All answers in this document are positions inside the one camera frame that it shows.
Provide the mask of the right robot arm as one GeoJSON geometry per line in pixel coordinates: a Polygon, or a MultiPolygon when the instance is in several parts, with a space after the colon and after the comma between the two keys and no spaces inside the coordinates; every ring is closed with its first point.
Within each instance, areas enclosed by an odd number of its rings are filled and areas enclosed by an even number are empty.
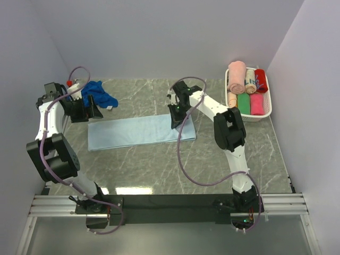
{"type": "Polygon", "coordinates": [[[171,128],[182,137],[184,126],[194,110],[199,110],[214,125],[214,139],[225,153],[232,179],[233,198],[227,206],[232,212],[262,212],[262,198],[255,180],[249,174],[245,158],[246,130],[241,113],[236,107],[222,105],[206,94],[206,88],[189,87],[184,79],[174,83],[167,93],[171,128]]]}

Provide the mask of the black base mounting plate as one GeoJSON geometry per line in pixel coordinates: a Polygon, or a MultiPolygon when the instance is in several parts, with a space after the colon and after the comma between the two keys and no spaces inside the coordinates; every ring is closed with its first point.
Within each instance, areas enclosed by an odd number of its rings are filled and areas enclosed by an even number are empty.
{"type": "Polygon", "coordinates": [[[105,228],[107,225],[205,223],[234,224],[249,229],[254,223],[253,212],[232,212],[227,208],[233,194],[142,194],[105,195],[112,207],[103,205],[95,212],[76,206],[77,215],[103,215],[103,218],[87,218],[89,228],[105,228]]]}

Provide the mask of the magenta rolled towel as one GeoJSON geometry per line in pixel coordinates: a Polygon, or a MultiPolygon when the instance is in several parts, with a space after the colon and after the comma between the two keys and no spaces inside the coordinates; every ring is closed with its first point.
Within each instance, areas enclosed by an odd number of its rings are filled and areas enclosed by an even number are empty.
{"type": "Polygon", "coordinates": [[[251,115],[264,115],[264,99],[260,93],[250,95],[250,114],[251,115]]]}

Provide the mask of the pink rolled towel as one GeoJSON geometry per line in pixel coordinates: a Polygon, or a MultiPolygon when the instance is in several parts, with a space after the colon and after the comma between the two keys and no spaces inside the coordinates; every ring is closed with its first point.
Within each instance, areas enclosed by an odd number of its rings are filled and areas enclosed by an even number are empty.
{"type": "Polygon", "coordinates": [[[242,61],[235,61],[228,66],[228,85],[227,89],[236,94],[240,95],[245,91],[245,74],[246,65],[242,61]]]}

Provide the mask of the dark blue crumpled towel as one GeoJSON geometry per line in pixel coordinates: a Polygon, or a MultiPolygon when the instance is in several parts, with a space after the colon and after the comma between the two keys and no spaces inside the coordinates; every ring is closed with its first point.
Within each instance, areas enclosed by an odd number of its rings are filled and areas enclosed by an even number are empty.
{"type": "Polygon", "coordinates": [[[103,89],[101,81],[89,81],[82,90],[70,95],[69,98],[76,106],[87,108],[90,106],[89,96],[100,108],[112,109],[118,106],[118,100],[103,89]]]}

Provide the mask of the light blue towel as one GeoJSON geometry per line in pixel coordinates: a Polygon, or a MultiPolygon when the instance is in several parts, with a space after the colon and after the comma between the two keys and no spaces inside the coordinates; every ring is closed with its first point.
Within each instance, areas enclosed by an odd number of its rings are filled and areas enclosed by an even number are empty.
{"type": "Polygon", "coordinates": [[[179,127],[171,128],[169,114],[90,123],[88,150],[176,142],[179,130],[179,127]]]}

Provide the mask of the cream orange rolled towel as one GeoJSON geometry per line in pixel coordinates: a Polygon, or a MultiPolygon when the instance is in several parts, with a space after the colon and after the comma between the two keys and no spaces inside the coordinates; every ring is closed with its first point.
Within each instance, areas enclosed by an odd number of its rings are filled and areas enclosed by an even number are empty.
{"type": "Polygon", "coordinates": [[[232,93],[229,91],[227,93],[227,103],[229,108],[233,108],[237,106],[237,94],[232,93]]]}

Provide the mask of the green rolled towel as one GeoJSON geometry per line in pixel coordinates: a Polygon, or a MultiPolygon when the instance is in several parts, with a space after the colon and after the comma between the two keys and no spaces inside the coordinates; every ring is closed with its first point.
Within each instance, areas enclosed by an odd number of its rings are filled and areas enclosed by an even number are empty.
{"type": "Polygon", "coordinates": [[[237,96],[237,107],[241,114],[250,115],[250,96],[247,93],[242,93],[237,96]]]}

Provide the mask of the red rolled towel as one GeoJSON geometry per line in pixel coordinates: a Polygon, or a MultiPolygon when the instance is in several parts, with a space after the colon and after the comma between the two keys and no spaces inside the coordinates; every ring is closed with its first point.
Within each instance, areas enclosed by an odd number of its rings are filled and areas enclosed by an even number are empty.
{"type": "Polygon", "coordinates": [[[257,92],[266,93],[268,91],[268,85],[265,71],[263,69],[256,69],[254,73],[256,79],[257,92]]]}

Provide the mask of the beige rolled towel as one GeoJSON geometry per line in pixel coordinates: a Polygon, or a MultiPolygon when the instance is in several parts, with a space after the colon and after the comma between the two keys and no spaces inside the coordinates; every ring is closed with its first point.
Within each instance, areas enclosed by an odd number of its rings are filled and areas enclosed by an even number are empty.
{"type": "Polygon", "coordinates": [[[255,73],[253,69],[246,70],[244,85],[245,92],[249,95],[257,91],[255,73]]]}

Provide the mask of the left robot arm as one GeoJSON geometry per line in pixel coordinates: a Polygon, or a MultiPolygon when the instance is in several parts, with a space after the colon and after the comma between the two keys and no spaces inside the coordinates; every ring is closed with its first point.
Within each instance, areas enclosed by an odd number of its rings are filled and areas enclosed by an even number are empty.
{"type": "Polygon", "coordinates": [[[102,118],[93,96],[83,97],[79,83],[69,88],[51,82],[44,85],[45,94],[38,98],[39,130],[26,150],[40,177],[45,182],[60,183],[74,189],[76,205],[87,213],[99,214],[107,209],[107,200],[101,188],[81,171],[79,159],[63,134],[66,116],[71,122],[87,122],[102,118]]]}

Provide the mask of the aluminium rail frame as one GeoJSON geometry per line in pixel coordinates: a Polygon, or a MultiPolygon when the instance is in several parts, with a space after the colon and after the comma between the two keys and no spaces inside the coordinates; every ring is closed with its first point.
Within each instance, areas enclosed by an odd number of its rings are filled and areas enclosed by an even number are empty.
{"type": "Polygon", "coordinates": [[[112,207],[100,212],[85,210],[74,196],[37,195],[34,197],[17,254],[27,254],[39,217],[85,217],[94,228],[116,223],[203,223],[236,222],[239,230],[255,224],[255,216],[299,215],[312,254],[320,254],[309,211],[301,193],[281,194],[123,194],[106,195],[112,207]]]}

